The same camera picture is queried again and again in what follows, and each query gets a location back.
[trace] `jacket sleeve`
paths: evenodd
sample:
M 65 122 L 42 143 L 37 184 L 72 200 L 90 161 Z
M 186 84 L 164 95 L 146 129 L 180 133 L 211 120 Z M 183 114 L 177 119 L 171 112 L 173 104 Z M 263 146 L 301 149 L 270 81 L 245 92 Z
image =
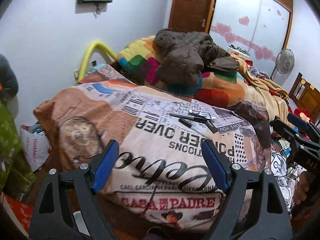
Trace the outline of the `jacket sleeve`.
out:
M 17 78 L 12 71 L 8 60 L 5 56 L 0 54 L 0 84 L 2 86 L 4 94 L 8 95 L 10 98 L 15 97 L 18 93 L 19 87 Z

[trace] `person's hand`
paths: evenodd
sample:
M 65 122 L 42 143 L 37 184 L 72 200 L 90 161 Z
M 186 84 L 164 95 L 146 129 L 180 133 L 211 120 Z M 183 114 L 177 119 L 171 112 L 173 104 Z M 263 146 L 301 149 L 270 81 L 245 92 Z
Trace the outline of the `person's hand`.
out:
M 302 201 L 307 199 L 307 194 L 309 190 L 309 182 L 307 180 L 307 172 L 304 171 L 300 174 L 300 181 L 297 184 L 296 190 L 294 191 L 293 200 L 296 205 L 299 205 Z

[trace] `silver screw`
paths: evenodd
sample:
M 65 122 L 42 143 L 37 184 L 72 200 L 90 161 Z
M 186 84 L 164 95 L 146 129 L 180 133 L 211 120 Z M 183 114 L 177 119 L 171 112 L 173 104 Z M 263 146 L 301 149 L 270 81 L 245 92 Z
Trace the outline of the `silver screw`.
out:
M 267 174 L 267 175 L 271 175 L 271 174 L 272 174 L 272 171 L 269 170 L 269 169 L 264 169 L 264 173 Z
M 56 174 L 56 172 L 57 172 L 56 169 L 51 169 L 51 170 L 49 170 L 49 174 L 50 174 L 50 175 Z
M 238 163 L 234 163 L 232 165 L 232 168 L 238 171 L 239 169 L 241 169 L 241 166 Z
M 88 164 L 88 163 L 82 163 L 82 164 L 80 165 L 80 169 L 81 169 L 81 170 L 86 170 L 88 167 L 89 167 L 89 164 Z

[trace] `wooden chair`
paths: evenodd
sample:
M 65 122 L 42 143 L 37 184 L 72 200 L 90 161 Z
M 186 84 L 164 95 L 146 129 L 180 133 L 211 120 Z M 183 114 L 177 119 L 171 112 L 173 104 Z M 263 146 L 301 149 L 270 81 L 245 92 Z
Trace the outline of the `wooden chair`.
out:
M 319 91 L 299 73 L 289 97 L 294 101 L 299 109 L 306 109 L 315 120 L 316 125 L 320 123 L 320 93 Z

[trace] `dark brown jacket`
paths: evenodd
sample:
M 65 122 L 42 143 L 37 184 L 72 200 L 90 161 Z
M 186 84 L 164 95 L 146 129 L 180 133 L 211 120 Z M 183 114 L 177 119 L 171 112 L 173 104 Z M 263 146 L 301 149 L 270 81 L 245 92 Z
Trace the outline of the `dark brown jacket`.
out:
M 176 33 L 164 29 L 158 32 L 154 44 L 164 57 L 156 76 L 167 85 L 197 87 L 203 72 L 214 69 L 229 72 L 239 67 L 208 33 Z

